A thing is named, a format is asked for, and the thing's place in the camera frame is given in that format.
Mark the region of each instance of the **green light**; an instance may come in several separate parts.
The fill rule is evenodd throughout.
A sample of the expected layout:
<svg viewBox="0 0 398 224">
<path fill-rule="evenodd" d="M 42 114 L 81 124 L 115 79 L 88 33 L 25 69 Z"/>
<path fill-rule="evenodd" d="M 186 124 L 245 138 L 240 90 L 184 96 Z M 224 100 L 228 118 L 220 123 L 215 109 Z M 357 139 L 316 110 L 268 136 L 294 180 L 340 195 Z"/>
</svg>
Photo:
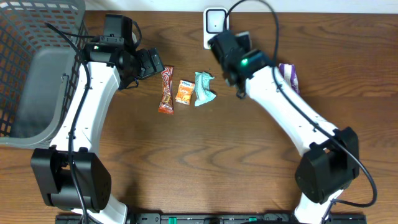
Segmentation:
<svg viewBox="0 0 398 224">
<path fill-rule="evenodd" d="M 248 64 L 248 60 L 247 60 L 246 58 L 243 59 L 242 62 L 241 62 L 241 64 L 244 65 L 244 66 L 247 65 L 247 64 Z"/>
</svg>

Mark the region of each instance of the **white wall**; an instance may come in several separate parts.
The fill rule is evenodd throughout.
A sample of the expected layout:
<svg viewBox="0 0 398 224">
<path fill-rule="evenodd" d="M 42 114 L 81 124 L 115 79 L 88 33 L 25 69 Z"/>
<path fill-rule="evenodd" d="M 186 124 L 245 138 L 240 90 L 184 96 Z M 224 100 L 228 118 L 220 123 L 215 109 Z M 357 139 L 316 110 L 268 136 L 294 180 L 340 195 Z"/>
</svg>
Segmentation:
<svg viewBox="0 0 398 224">
<path fill-rule="evenodd" d="M 231 7 L 238 0 L 85 0 L 86 10 L 196 11 Z M 277 12 L 398 13 L 398 0 L 268 0 Z M 244 2 L 236 11 L 266 11 L 258 2 Z"/>
</svg>

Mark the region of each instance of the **basket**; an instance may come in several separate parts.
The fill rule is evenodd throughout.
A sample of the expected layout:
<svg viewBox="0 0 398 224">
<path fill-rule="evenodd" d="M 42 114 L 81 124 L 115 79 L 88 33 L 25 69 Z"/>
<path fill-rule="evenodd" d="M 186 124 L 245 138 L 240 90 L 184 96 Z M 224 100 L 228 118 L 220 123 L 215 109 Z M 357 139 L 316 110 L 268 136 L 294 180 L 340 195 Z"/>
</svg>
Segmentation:
<svg viewBox="0 0 398 224">
<path fill-rule="evenodd" d="M 44 22 L 87 35 L 84 13 L 80 0 L 0 0 L 0 144 L 49 147 L 72 101 L 81 62 Z M 79 49 L 88 41 L 69 38 Z"/>
</svg>

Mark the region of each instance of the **gray plastic basket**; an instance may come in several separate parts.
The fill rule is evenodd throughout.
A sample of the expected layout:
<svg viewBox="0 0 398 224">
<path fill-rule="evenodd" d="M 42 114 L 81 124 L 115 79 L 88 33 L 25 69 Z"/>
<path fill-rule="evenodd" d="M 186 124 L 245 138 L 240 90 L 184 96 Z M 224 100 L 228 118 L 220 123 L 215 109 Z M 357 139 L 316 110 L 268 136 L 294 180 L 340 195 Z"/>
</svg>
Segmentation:
<svg viewBox="0 0 398 224">
<path fill-rule="evenodd" d="M 0 0 L 0 144 L 48 147 L 78 80 L 72 48 L 44 25 L 87 35 L 85 3 Z M 87 39 L 72 38 L 79 49 Z"/>
</svg>

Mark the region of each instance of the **teal snack packet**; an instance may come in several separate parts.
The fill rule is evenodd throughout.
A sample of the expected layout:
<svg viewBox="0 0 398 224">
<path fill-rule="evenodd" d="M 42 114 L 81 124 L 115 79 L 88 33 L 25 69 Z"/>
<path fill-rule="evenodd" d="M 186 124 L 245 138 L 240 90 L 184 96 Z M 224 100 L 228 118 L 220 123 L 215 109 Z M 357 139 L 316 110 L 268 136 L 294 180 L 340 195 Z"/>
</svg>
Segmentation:
<svg viewBox="0 0 398 224">
<path fill-rule="evenodd" d="M 210 80 L 212 79 L 214 77 L 209 73 L 195 72 L 195 92 L 197 93 L 195 106 L 200 106 L 216 98 L 216 95 L 210 91 Z"/>
</svg>

